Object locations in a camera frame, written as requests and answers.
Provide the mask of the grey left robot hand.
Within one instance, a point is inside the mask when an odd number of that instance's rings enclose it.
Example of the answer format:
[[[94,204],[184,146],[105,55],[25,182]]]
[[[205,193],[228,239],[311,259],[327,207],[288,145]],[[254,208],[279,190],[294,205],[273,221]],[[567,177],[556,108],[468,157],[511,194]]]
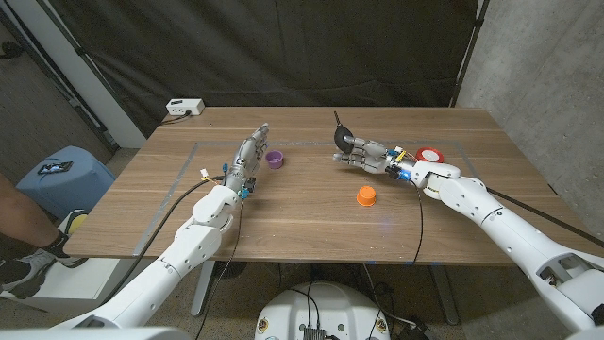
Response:
[[[226,172],[226,187],[238,192],[256,174],[267,148],[268,133],[269,124],[264,123],[242,142]]]

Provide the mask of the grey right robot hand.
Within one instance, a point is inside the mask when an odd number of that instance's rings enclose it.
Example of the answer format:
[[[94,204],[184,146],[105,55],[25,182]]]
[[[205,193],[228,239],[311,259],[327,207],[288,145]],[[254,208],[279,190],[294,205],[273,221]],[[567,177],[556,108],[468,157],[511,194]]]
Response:
[[[417,160],[409,158],[402,149],[387,149],[371,140],[344,136],[344,142],[352,147],[348,153],[336,153],[333,160],[363,169],[370,174],[387,174],[392,179],[411,179]]]

